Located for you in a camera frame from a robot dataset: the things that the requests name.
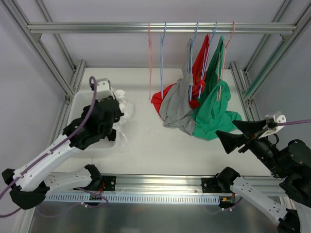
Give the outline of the blue wire hanger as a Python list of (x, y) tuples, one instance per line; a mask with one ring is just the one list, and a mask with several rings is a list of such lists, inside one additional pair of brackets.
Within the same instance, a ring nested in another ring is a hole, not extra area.
[(163, 35), (160, 37), (160, 88), (161, 88), (161, 99), (164, 96), (163, 88), (163, 62), (164, 62), (164, 39), (166, 34), (167, 22), (164, 22)]

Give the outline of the pink wire hanger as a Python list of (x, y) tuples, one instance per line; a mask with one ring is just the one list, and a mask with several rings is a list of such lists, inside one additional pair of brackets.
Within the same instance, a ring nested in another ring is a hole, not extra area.
[(148, 45), (149, 45), (149, 101), (151, 101), (152, 91), (152, 35), (151, 24), (148, 22)]

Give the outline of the black tank top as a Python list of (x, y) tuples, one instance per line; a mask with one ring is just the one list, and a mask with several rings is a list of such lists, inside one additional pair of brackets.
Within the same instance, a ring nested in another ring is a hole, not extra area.
[(114, 141), (116, 138), (116, 132), (112, 128), (111, 131), (98, 131), (97, 127), (95, 126), (94, 120), (92, 119), (92, 112), (88, 117), (86, 123), (83, 126), (84, 130), (87, 130), (88, 133), (92, 136), (99, 136), (100, 139), (107, 138), (109, 141)]

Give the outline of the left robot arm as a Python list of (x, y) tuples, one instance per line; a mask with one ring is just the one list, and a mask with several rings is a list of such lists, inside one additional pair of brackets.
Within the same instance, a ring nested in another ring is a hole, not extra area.
[(20, 209), (28, 210), (38, 206), (54, 192), (69, 189), (96, 190), (102, 176), (95, 165), (85, 165), (82, 169), (63, 175), (52, 172), (74, 154), (81, 153), (89, 146), (107, 138), (116, 139), (114, 123), (124, 114), (114, 96), (102, 100), (93, 99), (91, 105), (83, 108), (80, 118), (73, 120), (63, 129), (63, 133), (42, 155), (19, 169), (8, 168), (2, 172), (5, 189), (11, 200)]

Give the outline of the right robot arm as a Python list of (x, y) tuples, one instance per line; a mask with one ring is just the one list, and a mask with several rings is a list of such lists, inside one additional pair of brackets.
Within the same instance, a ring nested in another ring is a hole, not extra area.
[(284, 126), (308, 123), (308, 120), (287, 122), (284, 115), (261, 121), (234, 120), (241, 134), (217, 130), (226, 153), (238, 149), (239, 153), (251, 151), (276, 179), (285, 194), (294, 203), (289, 209), (274, 202), (254, 188), (242, 175), (230, 167), (224, 168), (202, 186), (204, 193), (231, 192), (245, 199), (265, 214), (280, 233), (309, 233), (311, 231), (311, 149), (300, 139), (292, 140), (279, 150), (268, 136), (275, 135)]

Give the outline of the white tank top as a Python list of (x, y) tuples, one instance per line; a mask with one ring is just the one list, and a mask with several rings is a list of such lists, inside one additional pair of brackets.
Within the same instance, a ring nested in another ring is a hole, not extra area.
[(126, 92), (121, 89), (112, 89), (116, 100), (119, 102), (119, 108), (123, 113), (120, 120), (113, 124), (113, 129), (116, 130), (118, 141), (121, 147), (125, 147), (128, 144), (128, 138), (125, 132), (125, 127), (127, 123), (133, 118), (136, 107), (133, 102), (130, 102), (127, 98)]

